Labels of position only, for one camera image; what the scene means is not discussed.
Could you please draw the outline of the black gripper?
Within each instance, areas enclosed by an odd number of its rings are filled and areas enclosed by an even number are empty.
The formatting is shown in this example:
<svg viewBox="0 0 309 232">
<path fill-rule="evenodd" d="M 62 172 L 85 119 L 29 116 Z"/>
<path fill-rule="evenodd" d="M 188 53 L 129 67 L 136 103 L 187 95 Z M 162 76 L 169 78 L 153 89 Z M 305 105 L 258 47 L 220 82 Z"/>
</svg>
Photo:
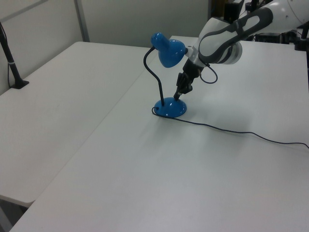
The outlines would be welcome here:
<svg viewBox="0 0 309 232">
<path fill-rule="evenodd" d="M 195 78 L 198 78 L 204 67 L 198 66 L 191 60 L 187 60 L 185 65 L 183 66 L 183 73 L 178 74 L 178 79 L 176 82 L 176 92 L 174 94 L 174 99 L 178 100 L 179 97 L 183 94 L 187 94 L 193 90 L 193 87 L 191 85 L 191 81 L 187 80 L 187 77 L 190 80 L 194 80 Z"/>
</svg>

